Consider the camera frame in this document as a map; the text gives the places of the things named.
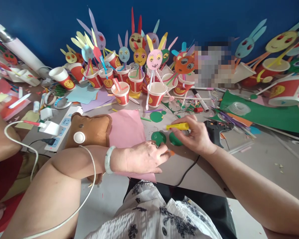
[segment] hand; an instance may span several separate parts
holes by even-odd
[[[205,124],[198,122],[195,115],[187,115],[183,118],[175,120],[171,124],[179,123],[188,123],[191,130],[190,134],[186,136],[179,129],[172,128],[175,136],[187,148],[203,157],[205,155],[211,155],[217,150],[217,146],[213,144],[209,139]]]
[[[167,152],[168,148],[164,143],[161,143],[158,148],[156,148],[154,143],[155,141],[150,140],[137,144],[132,148],[124,149],[124,152],[120,152],[120,154],[123,153],[125,155],[124,159],[116,160],[115,165],[113,165],[114,170],[117,172],[140,174],[162,173],[162,170],[158,166],[166,162],[170,154]]]

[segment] white bangle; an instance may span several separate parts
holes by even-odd
[[[111,159],[112,151],[115,148],[116,148],[115,146],[110,147],[107,150],[106,155],[105,155],[104,167],[105,167],[105,171],[106,171],[107,174],[112,174],[113,173],[113,171],[111,170],[111,167],[110,167],[110,159]]]

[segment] white button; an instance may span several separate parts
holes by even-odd
[[[82,132],[76,132],[73,139],[76,143],[83,143],[85,141],[85,135]]]

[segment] glue stick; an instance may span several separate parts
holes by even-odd
[[[166,126],[166,130],[170,130],[171,128],[177,128],[179,130],[188,130],[188,123],[180,123],[180,124],[171,124]]]

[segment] charging cable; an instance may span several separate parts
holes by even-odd
[[[18,143],[18,144],[20,144],[20,145],[22,145],[22,146],[24,146],[24,147],[27,147],[27,148],[29,148],[29,149],[31,149],[31,150],[33,150],[33,151],[35,152],[35,154],[36,154],[36,160],[35,160],[35,162],[34,162],[34,166],[33,166],[33,169],[32,169],[32,172],[31,172],[31,177],[30,177],[30,181],[32,182],[32,176],[33,176],[33,172],[34,172],[34,169],[35,169],[36,164],[37,164],[37,161],[38,161],[39,154],[38,154],[38,151],[37,151],[36,149],[32,148],[32,147],[29,146],[29,145],[26,145],[26,144],[24,144],[24,143],[21,143],[21,142],[19,142],[19,141],[17,141],[17,140],[14,140],[13,138],[11,138],[11,137],[8,135],[8,133],[7,133],[7,129],[8,129],[11,125],[16,124],[16,123],[29,123],[29,124],[33,124],[33,125],[37,125],[38,123],[36,123],[36,122],[31,122],[31,121],[26,121],[26,120],[25,120],[25,121],[16,121],[16,122],[13,122],[13,123],[8,124],[8,125],[4,128],[4,134],[7,136],[8,139],[10,139],[10,140],[12,140],[13,142],[16,142],[16,143]],[[95,179],[96,179],[95,163],[94,163],[94,159],[93,159],[93,156],[92,156],[91,152],[90,152],[86,147],[84,147],[84,146],[82,146],[82,145],[79,145],[79,147],[84,148],[84,149],[89,153],[89,155],[90,155],[90,157],[91,157],[91,160],[92,160],[92,163],[93,163],[93,170],[94,170],[93,184],[92,184],[92,187],[91,187],[89,193],[87,194],[86,198],[84,199],[84,201],[82,202],[82,204],[80,205],[80,207],[79,207],[79,208],[78,208],[78,209],[77,209],[77,210],[76,210],[76,211],[75,211],[75,212],[74,212],[68,219],[66,219],[66,220],[65,220],[64,222],[62,222],[61,224],[59,224],[59,225],[57,225],[57,226],[55,226],[55,227],[53,227],[53,228],[51,228],[51,229],[48,229],[48,230],[46,230],[46,231],[37,233],[37,234],[32,235],[32,236],[24,237],[24,238],[22,238],[22,239],[33,239],[33,238],[37,238],[37,237],[46,235],[46,234],[48,234],[48,233],[50,233],[50,232],[53,232],[53,231],[55,231],[56,229],[62,227],[63,225],[65,225],[69,220],[71,220],[71,219],[72,219],[72,218],[73,218],[73,217],[80,211],[80,209],[83,207],[83,205],[85,204],[85,202],[86,202],[87,199],[89,198],[89,196],[90,196],[90,194],[91,194],[91,192],[92,192],[92,190],[93,190],[93,188],[94,188]]]

